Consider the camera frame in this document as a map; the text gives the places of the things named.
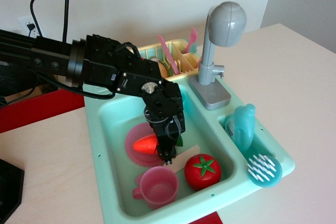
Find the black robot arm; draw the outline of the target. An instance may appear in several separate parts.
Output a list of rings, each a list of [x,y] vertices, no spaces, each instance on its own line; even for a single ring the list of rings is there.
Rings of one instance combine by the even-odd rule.
[[[106,100],[117,93],[141,97],[144,116],[158,139],[159,158],[170,164],[176,157],[177,140],[185,131],[179,85],[162,77],[158,63],[142,58],[132,43],[91,35],[68,44],[1,31],[1,61],[42,78],[64,76],[75,92],[83,84],[106,88]]]

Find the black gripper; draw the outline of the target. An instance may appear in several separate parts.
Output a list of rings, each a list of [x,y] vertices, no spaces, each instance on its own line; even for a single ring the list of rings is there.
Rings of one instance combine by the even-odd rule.
[[[147,82],[141,87],[145,103],[144,116],[153,129],[158,142],[158,157],[165,164],[176,158],[178,139],[185,131],[184,109],[177,83]]]

